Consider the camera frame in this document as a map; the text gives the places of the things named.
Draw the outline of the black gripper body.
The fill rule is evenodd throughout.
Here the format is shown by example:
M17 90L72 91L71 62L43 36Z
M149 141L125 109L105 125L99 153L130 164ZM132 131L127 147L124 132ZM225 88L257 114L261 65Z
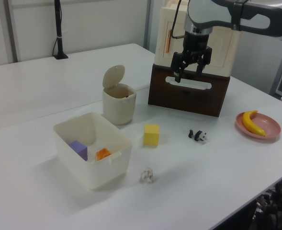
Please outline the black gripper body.
M197 57L207 47L209 34L192 34L185 32L183 40L183 54L185 63L197 63Z

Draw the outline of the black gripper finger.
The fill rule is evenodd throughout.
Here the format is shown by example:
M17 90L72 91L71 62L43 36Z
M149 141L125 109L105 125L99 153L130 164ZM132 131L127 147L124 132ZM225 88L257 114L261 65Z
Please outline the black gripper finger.
M209 46L207 46L205 50L202 50L199 53L197 57L197 69L196 69L197 75L201 75L205 66L210 64L211 56L212 56L212 48Z
M180 83L182 73L184 69L186 68L186 66L187 65L184 60L184 54L174 52L170 68L174 73L175 81L177 83Z

